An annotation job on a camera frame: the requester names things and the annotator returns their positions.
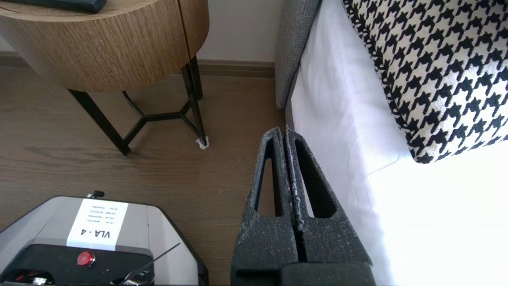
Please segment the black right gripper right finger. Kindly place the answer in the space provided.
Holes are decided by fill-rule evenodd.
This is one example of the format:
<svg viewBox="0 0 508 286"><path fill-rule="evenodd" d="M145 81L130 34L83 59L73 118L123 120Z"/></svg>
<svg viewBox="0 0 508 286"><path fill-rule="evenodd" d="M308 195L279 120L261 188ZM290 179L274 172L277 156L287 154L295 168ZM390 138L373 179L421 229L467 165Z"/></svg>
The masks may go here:
<svg viewBox="0 0 508 286"><path fill-rule="evenodd" d="M307 142L285 131L285 157L297 249L308 263L370 264L371 259Z"/></svg>

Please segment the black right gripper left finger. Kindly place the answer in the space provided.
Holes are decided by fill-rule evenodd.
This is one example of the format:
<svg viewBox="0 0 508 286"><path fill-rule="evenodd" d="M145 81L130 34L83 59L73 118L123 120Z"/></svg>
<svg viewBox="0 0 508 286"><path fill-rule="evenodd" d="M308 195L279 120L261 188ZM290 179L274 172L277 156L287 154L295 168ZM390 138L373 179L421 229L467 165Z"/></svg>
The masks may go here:
<svg viewBox="0 0 508 286"><path fill-rule="evenodd" d="M272 163L275 216L259 213L266 160ZM231 260L231 284L280 284L281 270L298 262L292 197L281 129L262 136Z"/></svg>

